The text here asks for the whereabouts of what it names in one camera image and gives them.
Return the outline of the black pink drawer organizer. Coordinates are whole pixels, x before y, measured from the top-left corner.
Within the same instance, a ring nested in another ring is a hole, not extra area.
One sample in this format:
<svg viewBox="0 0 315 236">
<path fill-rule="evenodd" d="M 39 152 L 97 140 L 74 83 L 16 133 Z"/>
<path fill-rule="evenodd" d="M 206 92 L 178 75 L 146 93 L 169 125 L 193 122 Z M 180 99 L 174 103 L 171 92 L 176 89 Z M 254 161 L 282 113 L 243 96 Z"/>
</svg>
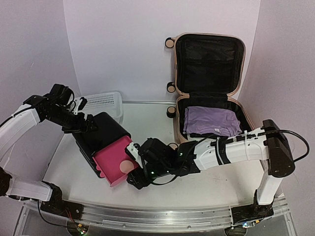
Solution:
<svg viewBox="0 0 315 236">
<path fill-rule="evenodd" d="M 94 116 L 98 129 L 92 132 L 74 133 L 80 152 L 99 178 L 105 178 L 110 187 L 127 179 L 120 171 L 124 160 L 139 165 L 126 153 L 125 148 L 132 142 L 131 135 L 106 112 Z"/>
</svg>

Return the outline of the white perforated plastic basket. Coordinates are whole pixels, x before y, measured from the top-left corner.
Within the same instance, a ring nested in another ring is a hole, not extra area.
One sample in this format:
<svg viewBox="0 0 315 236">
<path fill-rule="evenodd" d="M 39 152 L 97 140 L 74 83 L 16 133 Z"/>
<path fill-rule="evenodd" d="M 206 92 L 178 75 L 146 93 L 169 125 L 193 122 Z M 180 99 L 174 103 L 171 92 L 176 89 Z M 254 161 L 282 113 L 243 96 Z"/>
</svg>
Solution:
<svg viewBox="0 0 315 236">
<path fill-rule="evenodd" d="M 122 96 L 119 92 L 106 92 L 84 97 L 88 102 L 79 112 L 83 112 L 85 116 L 88 114 L 95 116 L 101 112 L 106 112 L 116 122 L 122 123 L 124 112 Z"/>
</svg>

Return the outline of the purple shirt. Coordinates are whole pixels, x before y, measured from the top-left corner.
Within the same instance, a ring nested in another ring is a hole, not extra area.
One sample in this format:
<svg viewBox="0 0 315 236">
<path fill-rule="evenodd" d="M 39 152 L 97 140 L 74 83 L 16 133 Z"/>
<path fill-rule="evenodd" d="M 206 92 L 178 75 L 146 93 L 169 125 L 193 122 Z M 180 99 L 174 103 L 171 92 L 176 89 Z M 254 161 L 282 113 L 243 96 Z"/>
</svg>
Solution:
<svg viewBox="0 0 315 236">
<path fill-rule="evenodd" d="M 215 134 L 232 137 L 242 133 L 236 114 L 227 109 L 189 106 L 185 108 L 185 134 Z"/>
</svg>

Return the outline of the beige hard-shell suitcase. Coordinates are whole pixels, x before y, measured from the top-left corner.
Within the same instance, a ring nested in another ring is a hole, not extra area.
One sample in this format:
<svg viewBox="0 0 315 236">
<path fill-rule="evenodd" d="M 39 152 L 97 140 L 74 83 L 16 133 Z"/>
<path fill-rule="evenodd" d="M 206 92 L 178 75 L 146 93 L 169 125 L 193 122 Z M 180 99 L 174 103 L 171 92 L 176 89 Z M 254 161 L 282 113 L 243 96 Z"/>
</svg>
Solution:
<svg viewBox="0 0 315 236">
<path fill-rule="evenodd" d="M 174 81 L 167 84 L 169 93 L 177 92 L 176 137 L 188 141 L 184 133 L 185 109 L 202 106 L 231 110 L 242 131 L 254 125 L 242 104 L 233 98 L 241 86 L 246 47 L 240 38 L 208 33 L 183 33 L 165 40 L 174 52 Z"/>
</svg>

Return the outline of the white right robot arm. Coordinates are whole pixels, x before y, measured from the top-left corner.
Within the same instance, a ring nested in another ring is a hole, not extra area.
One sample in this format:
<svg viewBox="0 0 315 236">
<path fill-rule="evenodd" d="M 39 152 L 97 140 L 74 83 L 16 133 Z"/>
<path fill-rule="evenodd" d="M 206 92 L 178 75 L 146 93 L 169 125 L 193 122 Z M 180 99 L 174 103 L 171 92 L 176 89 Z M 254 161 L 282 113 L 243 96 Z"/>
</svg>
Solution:
<svg viewBox="0 0 315 236">
<path fill-rule="evenodd" d="M 176 179 L 213 167 L 259 160 L 265 170 L 254 202 L 248 206 L 248 214 L 258 218 L 273 202 L 282 179 L 295 170 L 286 134 L 267 119 L 261 128 L 234 137 L 210 135 L 179 145 L 166 145 L 157 138 L 148 138 L 142 145 L 130 143 L 125 152 L 139 166 L 127 175 L 127 182 L 140 190 L 155 185 L 159 177 L 172 175 Z"/>
</svg>

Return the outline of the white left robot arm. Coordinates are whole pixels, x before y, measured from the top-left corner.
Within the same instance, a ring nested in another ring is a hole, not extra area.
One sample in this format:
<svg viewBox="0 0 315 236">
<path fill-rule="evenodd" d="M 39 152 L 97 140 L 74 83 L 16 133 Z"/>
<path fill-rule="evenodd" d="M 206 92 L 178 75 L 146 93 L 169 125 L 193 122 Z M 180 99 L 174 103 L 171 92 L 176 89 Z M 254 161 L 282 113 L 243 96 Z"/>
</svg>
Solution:
<svg viewBox="0 0 315 236">
<path fill-rule="evenodd" d="M 45 95 L 32 95 L 0 125 L 0 155 L 6 153 L 29 130 L 44 120 L 48 120 L 67 133 L 87 133 L 95 131 L 97 125 L 93 115 L 85 115 L 81 110 L 87 100 L 81 98 L 76 104 L 74 92 L 65 85 L 54 84 Z M 66 204 L 53 196 L 54 186 L 42 181 L 22 179 L 21 177 L 0 169 L 1 196 L 28 198 L 47 202 L 47 207 L 56 215 L 66 211 Z"/>
</svg>

